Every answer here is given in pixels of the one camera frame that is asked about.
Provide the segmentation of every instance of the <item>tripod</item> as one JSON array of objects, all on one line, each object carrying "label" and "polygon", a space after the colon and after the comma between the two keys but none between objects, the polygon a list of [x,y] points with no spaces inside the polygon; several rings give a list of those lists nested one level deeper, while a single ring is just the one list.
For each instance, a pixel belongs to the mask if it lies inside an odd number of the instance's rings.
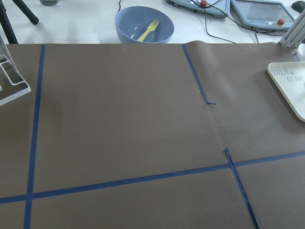
[{"label": "tripod", "polygon": [[[26,4],[22,0],[13,0],[13,2],[18,6],[18,8],[27,16],[27,18],[34,25],[38,24],[39,19],[30,11]],[[0,23],[10,44],[18,44],[14,31],[10,25],[8,16],[6,15],[6,9],[0,0]]]}]

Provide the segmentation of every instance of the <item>computer mouse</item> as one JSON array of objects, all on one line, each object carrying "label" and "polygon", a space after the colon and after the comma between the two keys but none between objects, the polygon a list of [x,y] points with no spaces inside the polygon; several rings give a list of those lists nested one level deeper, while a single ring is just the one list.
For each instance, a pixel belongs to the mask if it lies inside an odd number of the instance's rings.
[{"label": "computer mouse", "polygon": [[299,13],[305,9],[305,1],[296,1],[291,5],[291,8]]}]

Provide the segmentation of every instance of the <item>plastic bowl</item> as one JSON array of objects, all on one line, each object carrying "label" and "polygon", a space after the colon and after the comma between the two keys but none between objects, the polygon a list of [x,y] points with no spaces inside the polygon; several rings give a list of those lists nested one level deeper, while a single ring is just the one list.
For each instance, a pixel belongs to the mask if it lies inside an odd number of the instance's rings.
[{"label": "plastic bowl", "polygon": [[[154,19],[160,23],[143,42],[137,41]],[[115,28],[121,43],[168,43],[173,35],[172,20],[164,13],[144,6],[132,6],[121,10],[115,16]]]}]

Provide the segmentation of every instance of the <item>fork handle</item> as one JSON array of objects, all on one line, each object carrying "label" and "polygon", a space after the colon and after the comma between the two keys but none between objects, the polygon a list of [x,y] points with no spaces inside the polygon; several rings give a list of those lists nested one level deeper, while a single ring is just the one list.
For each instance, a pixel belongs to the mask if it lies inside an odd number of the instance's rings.
[{"label": "fork handle", "polygon": [[140,41],[140,42],[142,42],[142,41],[144,41],[144,39],[146,38],[146,36],[149,34],[149,30],[146,30],[143,34],[142,34],[142,36],[138,39],[138,41]]}]

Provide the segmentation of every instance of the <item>plastic fork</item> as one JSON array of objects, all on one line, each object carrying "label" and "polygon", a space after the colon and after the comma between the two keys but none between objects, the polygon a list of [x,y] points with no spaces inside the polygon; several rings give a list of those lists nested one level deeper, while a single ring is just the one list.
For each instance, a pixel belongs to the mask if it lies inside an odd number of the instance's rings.
[{"label": "plastic fork", "polygon": [[155,29],[157,28],[158,24],[159,24],[159,20],[155,19],[152,21],[152,23],[147,27],[147,30],[142,34],[142,36],[138,39],[138,41],[142,42],[144,41],[144,39],[146,38],[146,36],[152,32],[155,31]]}]

